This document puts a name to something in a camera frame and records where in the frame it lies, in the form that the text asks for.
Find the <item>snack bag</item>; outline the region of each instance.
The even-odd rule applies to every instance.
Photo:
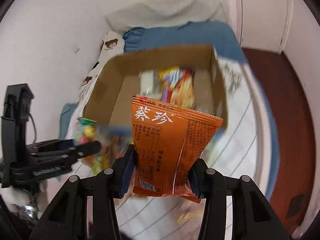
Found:
[[[131,129],[95,124],[95,121],[78,118],[74,144],[80,145],[97,140],[101,143],[99,153],[81,159],[82,163],[92,168],[94,175],[110,168],[115,159],[124,155],[131,139]]]
[[[194,72],[191,69],[176,66],[160,70],[161,101],[193,109],[195,107],[193,75]]]
[[[199,202],[188,185],[188,172],[223,120],[138,95],[131,105],[137,152],[133,192]]]

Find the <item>blue fabric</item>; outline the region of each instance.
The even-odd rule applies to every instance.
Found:
[[[78,104],[65,104],[62,108],[60,114],[60,128],[59,128],[59,136],[58,139],[64,139],[68,133],[68,127],[70,123],[71,116]]]
[[[132,52],[145,49],[157,49],[163,46],[179,44],[209,44],[215,47],[217,54],[248,63],[232,29],[222,22],[188,22],[185,25],[173,27],[157,27],[145,29],[135,27],[123,35],[125,45],[124,52]],[[271,129],[271,165],[266,198],[270,200],[279,170],[279,142],[276,122],[260,85],[260,93],[263,95],[264,104],[268,111]]]
[[[268,186],[265,194],[266,199],[270,201],[271,195],[276,185],[279,166],[280,166],[278,131],[277,131],[276,120],[273,117],[268,99],[259,81],[257,79],[255,80],[259,84],[260,93],[262,94],[264,104],[268,111],[269,125],[271,130],[271,164],[270,164],[270,171],[269,171],[269,181],[268,181]]]
[[[156,49],[179,44],[209,44],[217,54],[240,63],[247,63],[242,49],[229,25],[214,22],[188,22],[173,27],[145,29],[135,27],[123,35],[124,52]]]

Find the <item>metal screw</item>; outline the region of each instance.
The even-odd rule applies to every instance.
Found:
[[[113,173],[113,169],[111,169],[111,168],[107,168],[104,170],[104,174],[110,175],[112,173]]]
[[[206,172],[207,174],[210,174],[210,175],[213,175],[216,173],[215,169],[212,169],[212,168],[208,168]]]
[[[75,182],[75,181],[77,181],[78,180],[78,176],[76,176],[76,175],[73,175],[73,176],[71,176],[70,178],[69,178],[69,181],[70,182]]]
[[[249,181],[250,181],[250,177],[247,176],[247,175],[243,175],[241,178],[242,178],[242,180],[245,181],[245,182],[249,182]]]

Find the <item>floor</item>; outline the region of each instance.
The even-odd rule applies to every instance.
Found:
[[[280,167],[270,203],[291,234],[306,213],[315,171],[315,139],[308,103],[285,54],[244,49],[277,124]]]

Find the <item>white blanket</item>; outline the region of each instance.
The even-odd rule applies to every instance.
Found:
[[[112,29],[168,27],[188,21],[220,21],[231,26],[228,0],[145,0],[106,16]]]

